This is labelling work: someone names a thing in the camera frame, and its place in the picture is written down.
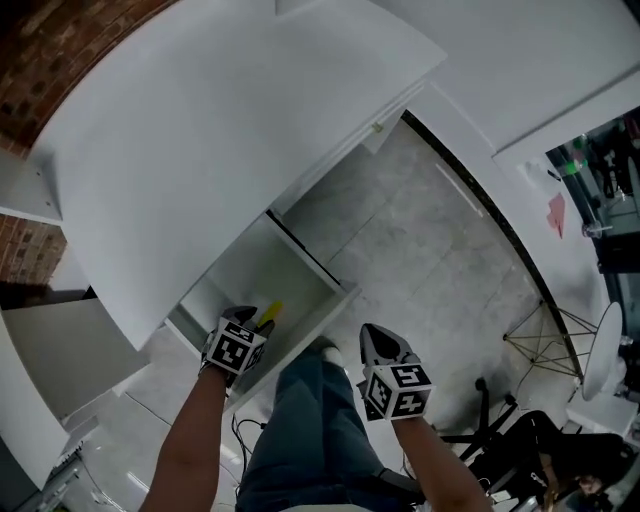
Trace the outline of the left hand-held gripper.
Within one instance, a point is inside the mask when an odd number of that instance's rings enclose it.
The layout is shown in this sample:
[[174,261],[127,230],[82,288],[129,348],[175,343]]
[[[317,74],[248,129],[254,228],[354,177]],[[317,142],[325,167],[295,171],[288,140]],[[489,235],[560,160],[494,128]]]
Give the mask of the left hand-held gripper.
[[217,328],[210,332],[202,349],[200,372],[216,367],[225,374],[226,388],[260,361],[264,345],[275,329],[274,321],[266,321],[254,329],[255,306],[234,306],[223,311]]

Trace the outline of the person's blue jeans legs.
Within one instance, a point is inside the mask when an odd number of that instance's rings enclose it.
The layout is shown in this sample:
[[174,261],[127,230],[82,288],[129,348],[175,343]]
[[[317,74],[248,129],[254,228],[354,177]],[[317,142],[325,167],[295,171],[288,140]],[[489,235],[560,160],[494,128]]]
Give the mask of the person's blue jeans legs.
[[280,373],[236,512],[414,512],[382,480],[346,371],[322,360],[327,346],[317,338]]

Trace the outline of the black office chair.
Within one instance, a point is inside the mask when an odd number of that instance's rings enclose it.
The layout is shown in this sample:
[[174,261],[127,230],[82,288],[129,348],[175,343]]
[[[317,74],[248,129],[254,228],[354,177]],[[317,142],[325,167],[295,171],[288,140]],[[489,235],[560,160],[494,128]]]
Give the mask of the black office chair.
[[510,418],[510,416],[518,409],[518,402],[516,398],[507,393],[504,396],[504,404],[508,406],[504,413],[500,413],[498,418],[490,422],[489,421],[489,390],[486,380],[484,378],[478,378],[475,381],[475,388],[482,395],[480,416],[478,428],[472,434],[460,434],[460,435],[441,435],[440,438],[449,444],[463,444],[467,448],[462,452],[459,458],[466,462],[470,457],[476,454],[478,451],[486,449],[491,442],[498,436],[499,429]]

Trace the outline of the black framed window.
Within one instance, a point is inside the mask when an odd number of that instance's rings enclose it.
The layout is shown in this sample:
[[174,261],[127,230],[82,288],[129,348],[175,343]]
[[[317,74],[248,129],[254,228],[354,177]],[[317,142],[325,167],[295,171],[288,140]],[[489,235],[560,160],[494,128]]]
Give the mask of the black framed window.
[[546,153],[583,225],[612,225],[590,239],[601,274],[628,313],[640,314],[640,106]]

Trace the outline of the pink paper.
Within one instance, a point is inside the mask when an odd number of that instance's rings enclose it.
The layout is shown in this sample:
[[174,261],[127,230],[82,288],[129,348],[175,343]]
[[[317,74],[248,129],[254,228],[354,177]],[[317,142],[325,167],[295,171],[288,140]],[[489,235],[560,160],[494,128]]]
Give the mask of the pink paper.
[[550,228],[558,235],[560,239],[564,235],[565,209],[566,202],[561,193],[553,196],[549,203],[549,212],[547,214],[547,222]]

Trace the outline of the person's right forearm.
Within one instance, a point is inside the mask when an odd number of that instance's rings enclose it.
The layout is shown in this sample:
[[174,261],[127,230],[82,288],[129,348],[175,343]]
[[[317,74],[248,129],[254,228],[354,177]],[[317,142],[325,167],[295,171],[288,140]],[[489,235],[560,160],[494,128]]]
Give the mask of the person's right forearm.
[[392,426],[433,512],[493,512],[478,480],[422,417]]

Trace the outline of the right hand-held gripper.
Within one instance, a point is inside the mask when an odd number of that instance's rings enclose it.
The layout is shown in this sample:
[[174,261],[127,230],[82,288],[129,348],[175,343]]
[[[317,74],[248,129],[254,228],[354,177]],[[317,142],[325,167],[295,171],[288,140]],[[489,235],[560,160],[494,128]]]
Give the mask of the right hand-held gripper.
[[380,325],[365,323],[360,334],[364,381],[357,385],[369,422],[422,417],[433,383],[408,342]]

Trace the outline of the person's left forearm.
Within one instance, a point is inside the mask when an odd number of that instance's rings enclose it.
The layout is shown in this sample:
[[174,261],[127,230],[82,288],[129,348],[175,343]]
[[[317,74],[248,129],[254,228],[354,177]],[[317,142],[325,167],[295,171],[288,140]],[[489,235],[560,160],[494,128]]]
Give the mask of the person's left forearm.
[[210,512],[218,488],[226,373],[203,369],[164,440],[139,512]]

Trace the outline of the round white table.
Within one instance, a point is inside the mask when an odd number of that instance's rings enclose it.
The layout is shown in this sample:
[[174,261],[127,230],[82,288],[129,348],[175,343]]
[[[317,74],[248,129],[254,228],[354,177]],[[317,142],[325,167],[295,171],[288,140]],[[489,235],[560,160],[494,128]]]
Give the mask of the round white table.
[[[540,329],[536,335],[522,335],[519,330],[535,316],[550,314],[577,327],[570,332],[560,327],[557,334]],[[622,340],[623,314],[619,303],[612,302],[600,320],[593,323],[547,301],[503,335],[503,341],[522,355],[532,368],[575,378],[581,385],[585,401],[593,400],[604,388],[610,368],[616,360]]]

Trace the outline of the yellow object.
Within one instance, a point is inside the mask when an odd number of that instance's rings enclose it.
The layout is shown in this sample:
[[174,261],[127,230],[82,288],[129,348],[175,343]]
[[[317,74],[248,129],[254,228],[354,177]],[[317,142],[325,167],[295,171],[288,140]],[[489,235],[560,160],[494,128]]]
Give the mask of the yellow object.
[[283,303],[280,300],[272,302],[256,322],[257,327],[262,327],[270,321],[274,321],[282,310]]

